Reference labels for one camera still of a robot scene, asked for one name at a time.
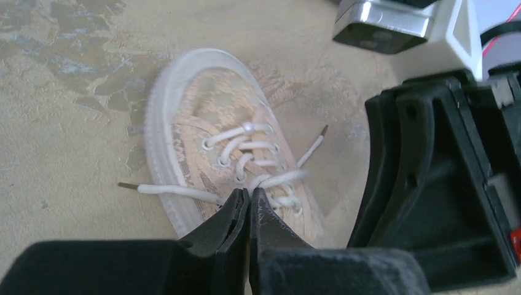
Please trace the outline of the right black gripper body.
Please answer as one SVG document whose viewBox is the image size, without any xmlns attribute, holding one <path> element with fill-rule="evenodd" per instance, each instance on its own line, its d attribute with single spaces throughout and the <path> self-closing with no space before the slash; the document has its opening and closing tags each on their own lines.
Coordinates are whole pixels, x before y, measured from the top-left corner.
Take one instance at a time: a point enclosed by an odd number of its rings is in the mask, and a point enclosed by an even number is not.
<svg viewBox="0 0 521 295">
<path fill-rule="evenodd" d="M 471 185 L 465 192 L 472 234 L 460 246 L 470 265 L 520 264 L 520 63 L 479 82 L 460 71 L 460 147 Z"/>
</svg>

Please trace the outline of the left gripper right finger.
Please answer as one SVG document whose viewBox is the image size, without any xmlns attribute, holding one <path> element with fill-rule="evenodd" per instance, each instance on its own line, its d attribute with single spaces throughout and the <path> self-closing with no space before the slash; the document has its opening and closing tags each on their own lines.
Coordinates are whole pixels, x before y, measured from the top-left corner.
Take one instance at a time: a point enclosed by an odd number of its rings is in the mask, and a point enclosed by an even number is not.
<svg viewBox="0 0 521 295">
<path fill-rule="evenodd" d="M 249 283 L 253 294 L 429 294 L 415 258 L 389 248 L 315 249 L 250 196 Z"/>
</svg>

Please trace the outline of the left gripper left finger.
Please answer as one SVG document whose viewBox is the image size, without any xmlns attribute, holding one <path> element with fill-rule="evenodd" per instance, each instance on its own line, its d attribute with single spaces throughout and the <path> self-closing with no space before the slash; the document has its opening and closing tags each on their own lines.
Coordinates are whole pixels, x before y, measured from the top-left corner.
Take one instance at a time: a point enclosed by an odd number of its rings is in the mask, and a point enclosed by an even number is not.
<svg viewBox="0 0 521 295">
<path fill-rule="evenodd" d="M 179 240 L 55 240 L 29 246 L 2 294 L 243 294 L 249 196 Z"/>
</svg>

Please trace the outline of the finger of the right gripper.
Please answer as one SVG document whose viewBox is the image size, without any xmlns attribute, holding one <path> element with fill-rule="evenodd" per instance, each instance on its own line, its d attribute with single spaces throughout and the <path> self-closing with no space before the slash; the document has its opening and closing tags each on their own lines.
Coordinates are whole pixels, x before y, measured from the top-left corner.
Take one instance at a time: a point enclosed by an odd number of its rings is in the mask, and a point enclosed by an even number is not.
<svg viewBox="0 0 521 295">
<path fill-rule="evenodd" d="M 421 265 L 434 292 L 512 280 L 517 265 L 470 265 L 474 194 L 460 147 L 460 71 L 405 81 L 365 103 L 370 131 L 366 187 L 348 247 L 394 248 Z"/>
</svg>

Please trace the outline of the white shoelace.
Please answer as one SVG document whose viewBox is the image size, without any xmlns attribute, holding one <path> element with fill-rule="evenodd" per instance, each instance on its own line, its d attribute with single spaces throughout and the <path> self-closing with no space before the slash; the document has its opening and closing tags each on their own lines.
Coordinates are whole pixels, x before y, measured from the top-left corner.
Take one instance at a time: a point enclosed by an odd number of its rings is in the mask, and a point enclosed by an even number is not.
<svg viewBox="0 0 521 295">
<path fill-rule="evenodd" d="M 324 136 L 328 130 L 328 125 L 325 125 L 319 134 L 316 141 L 311 145 L 309 150 L 296 162 L 296 169 L 289 172 L 284 172 L 280 175 L 263 174 L 252 178 L 248 185 L 247 191 L 253 191 L 257 188 L 270 189 L 271 187 L 280 186 L 285 194 L 278 197 L 270 197 L 268 203 L 275 211 L 282 207 L 292 209 L 295 214 L 301 214 L 303 205 L 300 199 L 296 196 L 292 182 L 297 179 L 302 179 L 308 176 L 308 172 L 302 169 L 302 165 L 310 158 L 314 151 L 323 142 Z M 236 184 L 243 184 L 248 180 L 245 168 L 248 163 L 253 163 L 259 167 L 275 167 L 285 171 L 286 166 L 276 160 L 256 160 L 253 154 L 257 149 L 269 149 L 275 155 L 278 155 L 281 148 L 278 144 L 272 141 L 253 141 L 252 136 L 255 133 L 274 133 L 274 128 L 269 124 L 254 124 L 252 122 L 245 122 L 241 127 L 237 127 L 226 132 L 218 133 L 211 137 L 204 138 L 201 146 L 204 150 L 210 151 L 218 143 L 227 140 L 228 143 L 222 150 L 220 156 L 217 158 L 217 164 L 222 167 L 231 165 L 232 160 L 230 156 L 233 151 L 241 151 L 242 156 L 235 166 L 234 182 Z M 222 206 L 225 203 L 225 198 L 218 196 L 212 192 L 202 191 L 190 187 L 179 185 L 157 185 L 157 184 L 130 184 L 117 183 L 119 187 L 132 189 L 142 194 L 178 194 L 192 199 L 201 200 L 215 205 Z"/>
</svg>

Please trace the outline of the beige sneaker shoe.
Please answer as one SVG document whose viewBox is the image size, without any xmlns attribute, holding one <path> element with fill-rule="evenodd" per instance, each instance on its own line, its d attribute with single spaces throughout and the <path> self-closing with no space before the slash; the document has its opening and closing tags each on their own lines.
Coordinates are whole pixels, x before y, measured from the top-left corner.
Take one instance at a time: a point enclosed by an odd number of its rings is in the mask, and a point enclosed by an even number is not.
<svg viewBox="0 0 521 295">
<path fill-rule="evenodd" d="M 230 166 L 222 168 L 217 158 L 227 145 L 222 141 L 206 151 L 204 138 L 241 127 L 245 122 L 269 124 L 274 133 L 255 133 L 253 141 L 272 141 L 281 151 L 253 151 L 256 160 L 276 160 L 286 166 L 246 165 L 248 180 L 234 182 L 235 166 L 242 156 L 233 151 Z M 147 102 L 144 143 L 152 184 L 179 185 L 212 192 L 227 200 L 235 189 L 246 189 L 259 175 L 280 175 L 296 169 L 296 162 L 280 125 L 259 84 L 246 66 L 219 49 L 195 49 L 177 57 L 156 80 Z M 303 205 L 301 214 L 290 208 L 272 209 L 302 240 L 315 248 L 332 245 L 324 216 L 305 183 L 305 177 L 292 182 Z M 267 199 L 285 194 L 282 187 L 263 189 Z M 208 220 L 223 206 L 178 194 L 158 194 L 168 218 L 183 237 Z"/>
</svg>

